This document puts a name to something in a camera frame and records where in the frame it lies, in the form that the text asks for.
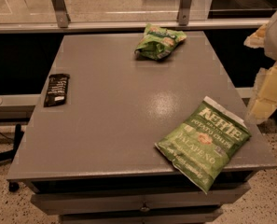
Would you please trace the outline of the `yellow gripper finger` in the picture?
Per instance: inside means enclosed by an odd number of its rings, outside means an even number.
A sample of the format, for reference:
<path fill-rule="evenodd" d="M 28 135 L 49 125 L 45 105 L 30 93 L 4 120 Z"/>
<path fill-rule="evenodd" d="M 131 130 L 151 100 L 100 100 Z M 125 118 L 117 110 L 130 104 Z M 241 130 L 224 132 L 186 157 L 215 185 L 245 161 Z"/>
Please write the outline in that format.
<path fill-rule="evenodd" d="M 267 24 L 261 25 L 255 32 L 247 36 L 243 44 L 252 49 L 258 49 L 264 47 L 265 33 Z"/>
<path fill-rule="evenodd" d="M 245 119 L 252 124 L 266 121 L 277 109 L 277 62 L 270 69 L 260 68 Z"/>

